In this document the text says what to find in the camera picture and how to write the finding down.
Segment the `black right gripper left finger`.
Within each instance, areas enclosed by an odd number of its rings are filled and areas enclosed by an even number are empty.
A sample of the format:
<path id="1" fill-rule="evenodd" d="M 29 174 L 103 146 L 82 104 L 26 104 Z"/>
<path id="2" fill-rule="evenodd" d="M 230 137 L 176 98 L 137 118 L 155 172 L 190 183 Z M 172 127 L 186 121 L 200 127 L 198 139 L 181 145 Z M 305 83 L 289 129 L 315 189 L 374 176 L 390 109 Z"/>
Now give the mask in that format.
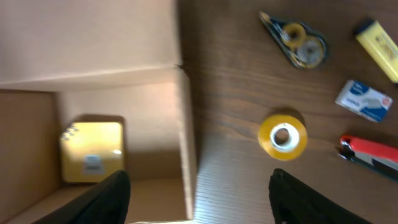
<path id="1" fill-rule="evenodd" d="M 124 224 L 130 196 L 129 175 L 118 170 L 34 224 Z"/>

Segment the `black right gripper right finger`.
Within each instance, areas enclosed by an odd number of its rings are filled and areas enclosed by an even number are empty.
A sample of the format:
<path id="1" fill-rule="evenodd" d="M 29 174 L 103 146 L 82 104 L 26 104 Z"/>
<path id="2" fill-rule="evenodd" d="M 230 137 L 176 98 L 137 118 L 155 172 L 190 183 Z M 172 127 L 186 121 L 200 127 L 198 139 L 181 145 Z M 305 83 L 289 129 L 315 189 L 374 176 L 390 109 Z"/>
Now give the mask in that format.
<path id="1" fill-rule="evenodd" d="M 278 224 L 369 224 L 283 169 L 270 176 L 269 200 Z"/>

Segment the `yellow sticky note pad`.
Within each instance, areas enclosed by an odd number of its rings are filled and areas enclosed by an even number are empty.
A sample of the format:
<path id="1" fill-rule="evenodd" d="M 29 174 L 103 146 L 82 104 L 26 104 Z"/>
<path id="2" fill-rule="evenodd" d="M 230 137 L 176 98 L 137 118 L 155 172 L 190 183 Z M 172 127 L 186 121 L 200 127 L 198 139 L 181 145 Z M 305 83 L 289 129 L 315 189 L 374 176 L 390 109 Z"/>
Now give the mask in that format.
<path id="1" fill-rule="evenodd" d="M 60 135 L 62 178 L 98 183 L 124 169 L 124 133 L 119 122 L 74 122 Z"/>

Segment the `yellow adhesive tape roll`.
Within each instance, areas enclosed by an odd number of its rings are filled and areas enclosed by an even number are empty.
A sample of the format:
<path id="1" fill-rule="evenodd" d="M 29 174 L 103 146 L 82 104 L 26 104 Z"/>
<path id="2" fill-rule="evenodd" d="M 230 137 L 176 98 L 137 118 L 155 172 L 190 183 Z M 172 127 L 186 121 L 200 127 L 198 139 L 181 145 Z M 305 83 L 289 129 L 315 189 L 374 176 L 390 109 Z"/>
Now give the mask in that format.
<path id="1" fill-rule="evenodd" d="M 274 159 L 289 161 L 304 152 L 308 136 L 299 119 L 286 114 L 275 114 L 260 125 L 257 140 L 263 150 Z"/>

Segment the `red black stapler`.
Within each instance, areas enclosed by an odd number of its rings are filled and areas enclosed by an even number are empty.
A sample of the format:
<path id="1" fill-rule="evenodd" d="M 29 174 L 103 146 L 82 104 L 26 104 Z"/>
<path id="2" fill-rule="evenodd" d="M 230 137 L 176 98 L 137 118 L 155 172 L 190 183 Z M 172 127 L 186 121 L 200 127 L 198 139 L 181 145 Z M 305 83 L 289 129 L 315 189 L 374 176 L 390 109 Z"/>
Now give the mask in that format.
<path id="1" fill-rule="evenodd" d="M 356 136 L 340 137 L 338 154 L 397 182 L 397 148 Z"/>

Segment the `brown cardboard box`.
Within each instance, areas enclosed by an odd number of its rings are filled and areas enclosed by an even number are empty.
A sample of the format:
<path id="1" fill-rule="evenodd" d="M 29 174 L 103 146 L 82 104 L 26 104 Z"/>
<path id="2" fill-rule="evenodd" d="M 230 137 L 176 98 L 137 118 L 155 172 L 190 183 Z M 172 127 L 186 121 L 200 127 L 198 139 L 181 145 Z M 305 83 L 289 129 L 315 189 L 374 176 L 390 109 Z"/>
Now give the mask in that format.
<path id="1" fill-rule="evenodd" d="M 97 183 L 62 178 L 60 135 L 119 122 L 125 223 L 192 223 L 197 160 L 178 6 L 1 2 L 1 222 L 34 223 Z"/>

